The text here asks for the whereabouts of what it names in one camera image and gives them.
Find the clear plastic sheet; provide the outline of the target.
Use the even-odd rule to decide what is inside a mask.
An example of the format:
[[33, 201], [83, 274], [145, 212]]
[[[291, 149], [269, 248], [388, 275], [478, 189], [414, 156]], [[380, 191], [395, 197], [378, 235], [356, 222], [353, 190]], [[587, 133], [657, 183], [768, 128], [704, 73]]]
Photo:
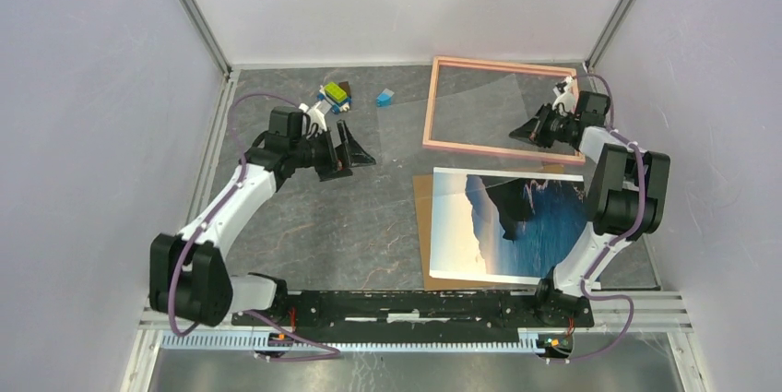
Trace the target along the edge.
[[[433, 140], [469, 146], [533, 151], [512, 139], [512, 130], [555, 98], [557, 77], [444, 66], [438, 75], [432, 121]], [[422, 137], [431, 85], [428, 66], [400, 66], [382, 76], [393, 91], [391, 103], [377, 109], [378, 162], [404, 181], [435, 167], [584, 174], [586, 166], [519, 159], [482, 153], [425, 148]]]

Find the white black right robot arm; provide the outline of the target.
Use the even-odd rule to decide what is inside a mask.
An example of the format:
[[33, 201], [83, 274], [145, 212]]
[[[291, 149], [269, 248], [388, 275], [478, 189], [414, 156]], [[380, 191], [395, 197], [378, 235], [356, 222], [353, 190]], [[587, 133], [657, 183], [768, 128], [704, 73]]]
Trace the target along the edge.
[[655, 232], [664, 215], [669, 155], [641, 148], [606, 126], [608, 95], [556, 87], [556, 98], [511, 132], [514, 139], [549, 148], [571, 146], [596, 169], [586, 192], [586, 226], [567, 257], [540, 280], [532, 302], [535, 318], [555, 326], [583, 315], [595, 281], [629, 244]]

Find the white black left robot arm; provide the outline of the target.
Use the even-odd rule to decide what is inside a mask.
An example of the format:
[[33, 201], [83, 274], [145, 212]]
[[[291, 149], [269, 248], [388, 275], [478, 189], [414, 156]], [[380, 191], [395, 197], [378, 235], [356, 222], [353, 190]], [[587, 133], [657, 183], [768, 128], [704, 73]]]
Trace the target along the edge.
[[254, 310], [268, 325], [289, 315], [287, 286], [263, 274], [232, 276], [225, 259], [248, 221], [299, 169], [312, 169], [320, 181], [348, 177], [356, 167], [373, 166], [343, 121], [334, 139], [315, 108], [278, 106], [269, 127], [239, 158], [231, 179], [206, 209], [175, 234], [159, 234], [150, 245], [148, 300], [177, 319], [214, 327], [227, 315]]

